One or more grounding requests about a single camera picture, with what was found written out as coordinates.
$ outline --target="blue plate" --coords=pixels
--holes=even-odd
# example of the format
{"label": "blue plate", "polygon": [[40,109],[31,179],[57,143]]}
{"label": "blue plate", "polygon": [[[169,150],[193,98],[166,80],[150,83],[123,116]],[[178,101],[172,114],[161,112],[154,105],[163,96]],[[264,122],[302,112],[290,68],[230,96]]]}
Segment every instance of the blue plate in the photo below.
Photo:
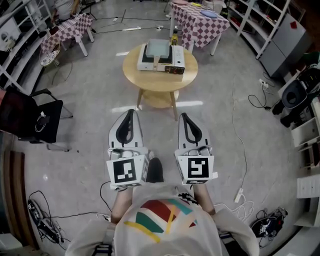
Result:
{"label": "blue plate", "polygon": [[212,10],[201,10],[200,13],[212,19],[216,19],[218,15]]}

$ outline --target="round wooden table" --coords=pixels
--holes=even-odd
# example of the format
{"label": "round wooden table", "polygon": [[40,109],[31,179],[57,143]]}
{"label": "round wooden table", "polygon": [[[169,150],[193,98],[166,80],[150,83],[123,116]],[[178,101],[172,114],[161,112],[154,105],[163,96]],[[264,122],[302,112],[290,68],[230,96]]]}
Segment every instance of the round wooden table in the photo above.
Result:
{"label": "round wooden table", "polygon": [[186,49],[184,52],[185,70],[183,74],[171,74],[161,71],[139,71],[137,62],[141,45],[132,49],[123,61],[123,73],[134,85],[139,87],[137,108],[140,105],[141,97],[145,102],[158,109],[173,107],[174,119],[178,121],[176,99],[178,90],[186,87],[197,76],[198,63],[196,58]]}

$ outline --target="red sticker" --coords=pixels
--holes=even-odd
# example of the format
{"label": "red sticker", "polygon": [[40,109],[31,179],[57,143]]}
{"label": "red sticker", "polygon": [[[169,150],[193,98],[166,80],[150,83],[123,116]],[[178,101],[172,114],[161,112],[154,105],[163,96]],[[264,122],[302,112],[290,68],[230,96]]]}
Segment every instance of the red sticker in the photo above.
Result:
{"label": "red sticker", "polygon": [[297,29],[297,23],[295,21],[290,23],[292,29]]}

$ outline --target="table leg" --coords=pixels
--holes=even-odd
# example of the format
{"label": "table leg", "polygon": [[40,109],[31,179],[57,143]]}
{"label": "table leg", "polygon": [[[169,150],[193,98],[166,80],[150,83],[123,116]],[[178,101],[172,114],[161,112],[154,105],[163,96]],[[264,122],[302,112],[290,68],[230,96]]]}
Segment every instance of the table leg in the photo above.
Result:
{"label": "table leg", "polygon": [[172,38],[172,35],[174,34],[174,28],[175,28],[174,9],[171,8],[170,38]]}
{"label": "table leg", "polygon": [[215,54],[215,51],[217,49],[218,43],[220,41],[222,33],[218,34],[217,37],[214,39],[211,51],[210,51],[210,55],[213,56]]}
{"label": "table leg", "polygon": [[194,50],[195,41],[191,40],[190,45],[188,47],[188,51],[192,53]]}
{"label": "table leg", "polygon": [[75,41],[79,44],[84,56],[87,57],[88,56],[88,52],[87,52],[87,50],[86,50],[86,48],[84,46],[84,43],[82,42],[81,38],[76,36],[75,37]]}
{"label": "table leg", "polygon": [[178,121],[178,112],[176,107],[176,99],[175,99],[175,93],[173,91],[170,92],[171,97],[171,104],[173,107],[173,113],[174,113],[174,120]]}
{"label": "table leg", "polygon": [[86,28],[86,32],[88,33],[88,36],[90,38],[91,43],[93,43],[95,41],[95,39],[94,39],[94,36],[92,35],[90,27]]}
{"label": "table leg", "polygon": [[137,108],[139,108],[139,105],[140,105],[140,102],[141,102],[142,94],[144,94],[144,90],[139,89],[138,100],[136,101],[136,107],[137,107]]}
{"label": "table leg", "polygon": [[60,45],[62,46],[62,48],[63,48],[63,49],[64,49],[64,51],[66,52],[66,51],[67,51],[67,48],[66,48],[66,46],[65,46],[64,42],[60,42]]}

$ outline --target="chair armrest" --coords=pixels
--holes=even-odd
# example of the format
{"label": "chair armrest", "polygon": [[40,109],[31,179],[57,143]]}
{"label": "chair armrest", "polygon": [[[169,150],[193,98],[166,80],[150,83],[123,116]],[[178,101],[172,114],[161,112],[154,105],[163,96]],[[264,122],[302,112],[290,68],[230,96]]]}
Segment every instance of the chair armrest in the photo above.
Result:
{"label": "chair armrest", "polygon": [[49,91],[48,89],[43,89],[43,90],[38,90],[32,94],[30,94],[31,97],[35,97],[35,96],[38,96],[38,95],[41,95],[41,94],[48,94],[50,95],[55,101],[57,101],[58,99],[56,97],[54,97],[51,93],[51,91]]}

